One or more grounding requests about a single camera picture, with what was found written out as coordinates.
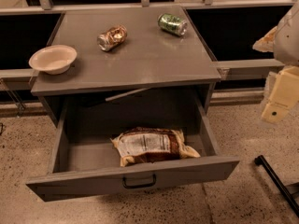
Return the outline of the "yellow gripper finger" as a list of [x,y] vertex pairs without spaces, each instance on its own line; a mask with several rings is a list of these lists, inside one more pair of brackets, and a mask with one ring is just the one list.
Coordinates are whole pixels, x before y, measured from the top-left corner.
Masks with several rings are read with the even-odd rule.
[[278,123],[299,102],[299,67],[287,66],[278,73],[270,72],[264,90],[261,120]]
[[272,52],[277,27],[272,28],[265,36],[257,40],[252,48],[260,52]]

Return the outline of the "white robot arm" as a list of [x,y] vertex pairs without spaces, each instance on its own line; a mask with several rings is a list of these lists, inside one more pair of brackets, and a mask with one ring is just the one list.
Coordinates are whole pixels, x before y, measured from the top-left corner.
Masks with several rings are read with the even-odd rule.
[[284,64],[281,71],[268,79],[270,94],[262,112],[263,121],[277,123],[299,102],[299,1],[252,48],[272,52]]

